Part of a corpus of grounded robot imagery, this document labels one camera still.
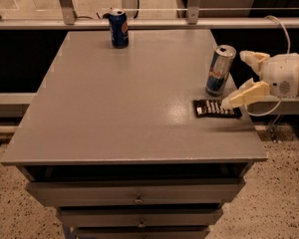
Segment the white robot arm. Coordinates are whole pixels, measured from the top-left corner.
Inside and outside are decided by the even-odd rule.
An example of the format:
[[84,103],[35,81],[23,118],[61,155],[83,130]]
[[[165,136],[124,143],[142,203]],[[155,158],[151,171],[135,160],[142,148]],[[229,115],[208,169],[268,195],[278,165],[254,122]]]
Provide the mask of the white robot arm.
[[222,100],[221,106],[224,109],[235,109],[261,102],[268,96],[299,96],[299,54],[289,53],[271,57],[265,53],[242,51],[240,59],[259,77],[259,82],[247,80]]

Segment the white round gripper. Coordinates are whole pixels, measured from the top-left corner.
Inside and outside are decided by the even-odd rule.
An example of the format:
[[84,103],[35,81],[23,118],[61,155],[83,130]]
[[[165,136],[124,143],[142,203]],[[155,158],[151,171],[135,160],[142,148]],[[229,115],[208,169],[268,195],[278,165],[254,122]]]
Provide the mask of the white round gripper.
[[269,94],[278,98],[294,98],[299,93],[299,54],[269,54],[241,51],[240,60],[248,65],[262,81],[249,79],[222,100],[225,110],[262,101]]

